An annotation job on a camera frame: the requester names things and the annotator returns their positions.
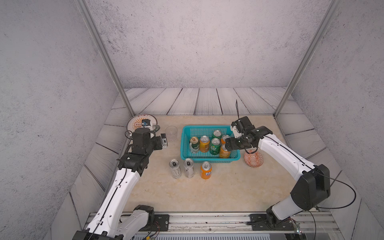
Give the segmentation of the white Monster can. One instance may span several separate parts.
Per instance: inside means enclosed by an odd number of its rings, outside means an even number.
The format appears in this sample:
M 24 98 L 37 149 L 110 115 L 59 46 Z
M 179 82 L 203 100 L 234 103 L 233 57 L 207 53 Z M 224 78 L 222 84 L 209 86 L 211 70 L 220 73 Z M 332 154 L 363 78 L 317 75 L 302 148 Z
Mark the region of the white Monster can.
M 184 160 L 184 169 L 187 178 L 192 178 L 195 174 L 194 161 L 190 158 Z
M 182 172 L 181 172 L 179 161 L 177 159 L 171 159 L 169 166 L 171 169 L 172 177 L 175 179 L 180 178 L 182 175 Z

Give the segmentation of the teal plastic basket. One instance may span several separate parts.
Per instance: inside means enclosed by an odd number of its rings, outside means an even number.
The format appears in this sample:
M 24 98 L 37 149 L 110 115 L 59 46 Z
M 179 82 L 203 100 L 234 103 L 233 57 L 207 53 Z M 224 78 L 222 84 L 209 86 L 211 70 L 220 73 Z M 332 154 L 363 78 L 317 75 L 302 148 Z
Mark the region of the teal plastic basket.
M 195 163 L 230 163 L 241 158 L 239 150 L 227 150 L 223 156 L 222 137 L 233 137 L 228 125 L 189 125 L 185 126 L 181 135 L 181 159 L 192 159 Z

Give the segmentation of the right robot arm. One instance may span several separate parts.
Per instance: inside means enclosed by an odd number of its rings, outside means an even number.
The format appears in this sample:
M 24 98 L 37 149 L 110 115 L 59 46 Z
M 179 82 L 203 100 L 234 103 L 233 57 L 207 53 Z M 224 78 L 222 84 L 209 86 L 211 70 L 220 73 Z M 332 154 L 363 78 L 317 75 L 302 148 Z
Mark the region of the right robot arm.
M 288 197 L 266 210 L 269 225 L 277 225 L 292 215 L 308 211 L 331 195 L 329 169 L 300 157 L 274 134 L 232 137 L 226 139 L 226 149 L 247 150 L 254 147 L 253 143 L 273 157 L 296 181 Z

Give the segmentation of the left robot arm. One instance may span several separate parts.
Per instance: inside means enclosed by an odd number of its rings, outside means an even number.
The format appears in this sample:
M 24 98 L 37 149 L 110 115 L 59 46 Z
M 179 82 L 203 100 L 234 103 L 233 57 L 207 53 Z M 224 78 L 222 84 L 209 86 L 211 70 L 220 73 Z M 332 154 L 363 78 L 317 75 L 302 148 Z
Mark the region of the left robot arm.
M 139 205 L 127 219 L 120 219 L 133 188 L 149 165 L 151 154 L 168 146 L 167 136 L 137 129 L 127 141 L 106 198 L 85 230 L 76 231 L 75 240 L 130 240 L 140 230 L 150 231 L 154 226 L 155 211 L 151 206 Z

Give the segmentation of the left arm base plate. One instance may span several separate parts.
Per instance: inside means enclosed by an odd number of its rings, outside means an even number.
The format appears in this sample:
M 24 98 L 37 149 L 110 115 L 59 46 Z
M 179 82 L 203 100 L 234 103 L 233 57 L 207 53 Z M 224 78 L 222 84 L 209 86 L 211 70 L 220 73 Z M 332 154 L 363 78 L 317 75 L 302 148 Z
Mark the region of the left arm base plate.
M 170 215 L 168 214 L 155 214 L 153 223 L 140 229 L 139 233 L 144 232 L 167 232 L 169 230 Z

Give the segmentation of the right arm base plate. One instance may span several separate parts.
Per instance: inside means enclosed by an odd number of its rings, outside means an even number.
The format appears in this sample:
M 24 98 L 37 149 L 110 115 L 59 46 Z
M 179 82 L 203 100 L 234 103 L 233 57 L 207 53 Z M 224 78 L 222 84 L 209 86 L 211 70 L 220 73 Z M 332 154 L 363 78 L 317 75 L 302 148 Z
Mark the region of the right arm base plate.
M 292 220 L 278 220 L 267 213 L 251 214 L 246 225 L 251 226 L 253 231 L 293 231 L 296 229 Z

